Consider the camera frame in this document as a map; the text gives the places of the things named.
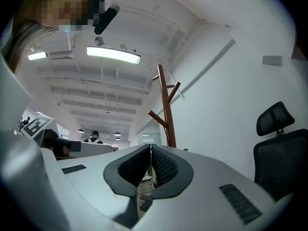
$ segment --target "air conditioner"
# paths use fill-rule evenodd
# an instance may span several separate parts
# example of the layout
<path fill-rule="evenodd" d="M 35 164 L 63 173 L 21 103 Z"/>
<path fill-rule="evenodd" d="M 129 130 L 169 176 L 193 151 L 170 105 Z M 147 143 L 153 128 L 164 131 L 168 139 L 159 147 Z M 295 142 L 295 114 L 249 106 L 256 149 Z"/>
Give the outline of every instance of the air conditioner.
<path fill-rule="evenodd" d="M 65 60 L 65 59 L 74 59 L 72 51 L 57 51 L 49 53 L 49 58 L 52 60 Z"/>

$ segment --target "headrest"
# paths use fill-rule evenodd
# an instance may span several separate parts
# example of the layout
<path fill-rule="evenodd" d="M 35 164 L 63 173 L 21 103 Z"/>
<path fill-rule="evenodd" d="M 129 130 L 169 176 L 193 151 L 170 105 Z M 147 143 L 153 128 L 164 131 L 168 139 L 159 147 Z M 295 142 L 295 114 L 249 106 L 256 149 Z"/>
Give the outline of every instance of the headrest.
<path fill-rule="evenodd" d="M 283 102 L 278 102 L 267 109 L 257 120 L 257 134 L 263 136 L 295 123 L 294 118 L 285 108 Z"/>

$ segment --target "ceiling light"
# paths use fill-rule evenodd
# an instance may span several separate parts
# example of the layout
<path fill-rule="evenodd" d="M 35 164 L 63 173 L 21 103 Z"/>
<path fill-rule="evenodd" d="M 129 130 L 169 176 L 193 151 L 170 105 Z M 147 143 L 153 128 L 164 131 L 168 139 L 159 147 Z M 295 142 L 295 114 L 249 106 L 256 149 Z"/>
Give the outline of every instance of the ceiling light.
<path fill-rule="evenodd" d="M 34 53 L 32 55 L 28 55 L 29 60 L 36 60 L 36 59 L 40 59 L 40 58 L 46 58 L 47 54 L 43 51 L 38 52 L 38 53 Z"/>
<path fill-rule="evenodd" d="M 118 51 L 107 48 L 87 47 L 87 54 L 89 56 L 101 56 L 107 58 L 113 58 L 133 64 L 139 64 L 141 57 L 125 51 Z"/>

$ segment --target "person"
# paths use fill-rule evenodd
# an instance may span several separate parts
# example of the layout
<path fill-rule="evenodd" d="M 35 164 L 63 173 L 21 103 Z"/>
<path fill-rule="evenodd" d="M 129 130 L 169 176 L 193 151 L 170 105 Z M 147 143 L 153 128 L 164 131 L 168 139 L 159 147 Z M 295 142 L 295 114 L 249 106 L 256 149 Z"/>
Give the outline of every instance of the person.
<path fill-rule="evenodd" d="M 59 29 L 81 28 L 91 19 L 96 0 L 25 0 L 1 36 L 1 51 L 13 73 L 32 40 Z"/>
<path fill-rule="evenodd" d="M 99 135 L 98 131 L 93 131 L 91 136 L 88 139 L 84 140 L 84 142 L 94 143 L 94 144 L 102 144 L 103 142 L 100 141 L 99 136 L 100 135 Z"/>
<path fill-rule="evenodd" d="M 27 120 L 24 120 L 24 126 L 28 125 L 29 120 L 30 120 L 30 117 L 28 117 Z"/>
<path fill-rule="evenodd" d="M 20 132 L 20 130 L 23 128 L 23 125 L 24 125 L 23 117 L 21 117 L 18 123 L 18 128 L 17 128 L 18 132 Z"/>

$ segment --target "white ceiling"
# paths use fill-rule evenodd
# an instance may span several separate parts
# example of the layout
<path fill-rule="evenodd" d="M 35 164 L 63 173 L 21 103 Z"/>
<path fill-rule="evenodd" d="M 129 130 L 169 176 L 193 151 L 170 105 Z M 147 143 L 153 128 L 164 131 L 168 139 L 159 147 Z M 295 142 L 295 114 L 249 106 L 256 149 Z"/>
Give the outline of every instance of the white ceiling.
<path fill-rule="evenodd" d="M 104 47 L 123 50 L 124 45 L 128 52 L 141 56 L 140 64 L 87 56 L 86 47 L 95 46 L 97 37 L 92 26 L 43 35 L 29 49 L 48 54 L 71 49 L 71 60 L 33 61 L 36 78 L 44 81 L 82 128 L 111 135 L 119 131 L 127 140 L 136 111 L 151 90 L 157 65 L 169 63 L 201 19 L 175 0 L 106 0 L 106 8 L 112 4 L 121 10 L 102 34 Z"/>
<path fill-rule="evenodd" d="M 230 26 L 232 38 L 259 59 L 292 55 L 295 22 L 279 0 L 177 1 L 202 19 Z"/>

